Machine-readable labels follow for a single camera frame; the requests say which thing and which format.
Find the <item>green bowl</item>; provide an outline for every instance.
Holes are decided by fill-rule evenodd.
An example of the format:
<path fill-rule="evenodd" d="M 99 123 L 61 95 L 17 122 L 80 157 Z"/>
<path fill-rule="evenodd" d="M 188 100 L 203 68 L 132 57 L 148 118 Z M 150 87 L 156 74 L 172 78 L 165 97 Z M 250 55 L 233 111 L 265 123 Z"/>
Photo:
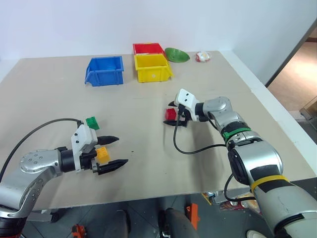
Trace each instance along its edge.
<path fill-rule="evenodd" d="M 165 54 L 169 61 L 175 63 L 183 63 L 190 59 L 189 55 L 186 52 L 183 52 L 175 48 L 166 48 Z"/>

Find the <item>yellow block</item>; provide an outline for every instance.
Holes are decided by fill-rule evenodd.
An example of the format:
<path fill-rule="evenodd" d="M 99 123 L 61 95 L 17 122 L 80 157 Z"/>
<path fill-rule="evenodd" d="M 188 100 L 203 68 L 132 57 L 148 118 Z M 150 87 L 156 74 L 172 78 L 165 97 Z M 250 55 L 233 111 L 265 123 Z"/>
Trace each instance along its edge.
<path fill-rule="evenodd" d="M 163 54 L 135 55 L 134 64 L 139 83 L 167 81 L 174 76 Z"/>
<path fill-rule="evenodd" d="M 104 146 L 97 149 L 96 152 L 97 152 L 97 160 L 100 164 L 105 164 L 110 160 L 108 151 L 106 150 Z"/>

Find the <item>shoe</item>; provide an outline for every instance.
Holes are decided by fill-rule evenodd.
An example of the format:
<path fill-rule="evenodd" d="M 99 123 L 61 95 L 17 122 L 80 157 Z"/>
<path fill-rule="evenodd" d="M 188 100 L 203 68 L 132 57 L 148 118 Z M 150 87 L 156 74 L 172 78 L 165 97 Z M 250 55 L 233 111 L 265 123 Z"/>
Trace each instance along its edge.
<path fill-rule="evenodd" d="M 247 238 L 266 238 L 266 236 L 263 236 L 259 232 L 248 230 L 247 231 Z"/>

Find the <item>orange object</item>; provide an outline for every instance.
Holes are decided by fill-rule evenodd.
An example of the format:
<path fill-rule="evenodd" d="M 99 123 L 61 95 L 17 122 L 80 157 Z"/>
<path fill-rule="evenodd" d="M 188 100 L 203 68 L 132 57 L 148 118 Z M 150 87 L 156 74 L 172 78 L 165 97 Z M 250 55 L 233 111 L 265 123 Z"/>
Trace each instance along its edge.
<path fill-rule="evenodd" d="M 190 206 L 186 207 L 187 217 L 192 223 L 195 230 L 197 230 L 198 222 L 200 221 L 200 217 L 198 217 L 198 205 L 196 203 L 192 203 Z"/>
<path fill-rule="evenodd" d="M 86 237 L 86 230 L 84 226 L 80 226 L 76 224 L 71 228 L 71 233 L 74 238 L 85 238 Z"/>

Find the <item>person's leg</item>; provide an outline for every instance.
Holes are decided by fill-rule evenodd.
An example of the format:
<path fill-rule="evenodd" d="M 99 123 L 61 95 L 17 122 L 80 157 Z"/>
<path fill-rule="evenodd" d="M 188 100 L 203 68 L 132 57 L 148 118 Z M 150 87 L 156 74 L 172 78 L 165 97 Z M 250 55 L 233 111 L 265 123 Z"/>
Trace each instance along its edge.
<path fill-rule="evenodd" d="M 123 210 L 118 210 L 112 218 L 112 223 L 106 230 L 104 238 L 128 238 L 128 215 Z"/>
<path fill-rule="evenodd" d="M 183 213 L 174 209 L 167 209 L 165 213 L 171 238 L 199 238 L 193 225 Z"/>

